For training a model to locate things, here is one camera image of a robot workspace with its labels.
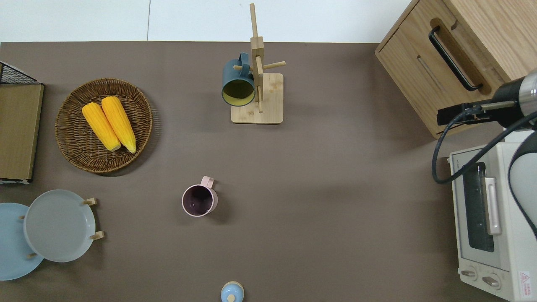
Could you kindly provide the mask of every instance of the yellow corn cob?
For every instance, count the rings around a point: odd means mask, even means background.
[[[127,114],[123,106],[121,106],[121,101],[117,97],[105,97],[101,102],[101,106],[119,141],[127,147],[129,152],[135,153],[136,138],[134,137],[134,132],[130,126]]]
[[[82,107],[82,114],[106,149],[116,151],[121,147],[118,137],[115,136],[114,130],[112,130],[112,126],[108,123],[99,104],[89,103],[85,105]]]

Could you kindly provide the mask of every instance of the oven handle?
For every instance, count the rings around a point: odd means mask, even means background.
[[[498,213],[498,199],[496,197],[496,179],[485,177],[485,214],[487,218],[487,232],[489,235],[499,235],[502,233],[500,218]]]

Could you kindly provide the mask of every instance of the white wall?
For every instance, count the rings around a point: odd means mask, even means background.
[[[249,3],[1,0],[0,42],[249,41]],[[259,35],[272,42],[380,42],[409,3],[410,0],[255,0]]]

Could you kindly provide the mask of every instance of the mug handle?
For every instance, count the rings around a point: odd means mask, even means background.
[[[213,188],[213,183],[214,183],[214,179],[213,178],[210,178],[209,176],[204,176],[202,179],[201,179],[201,185],[202,186],[206,186],[208,187],[209,189],[212,189]]]
[[[238,56],[238,65],[242,66],[241,77],[247,77],[250,72],[250,59],[247,53],[241,53]]]

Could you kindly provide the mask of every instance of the wire basket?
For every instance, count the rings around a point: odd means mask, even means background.
[[[127,113],[136,137],[136,152],[124,146],[108,151],[82,115],[88,103],[101,103],[106,96],[116,96]],[[134,161],[146,146],[153,115],[145,95],[136,86],[116,78],[100,78],[75,89],[63,102],[56,117],[56,142],[63,156],[74,166],[92,173],[112,172]]]
[[[36,79],[28,76],[15,66],[0,62],[0,85],[1,84],[41,84]]]

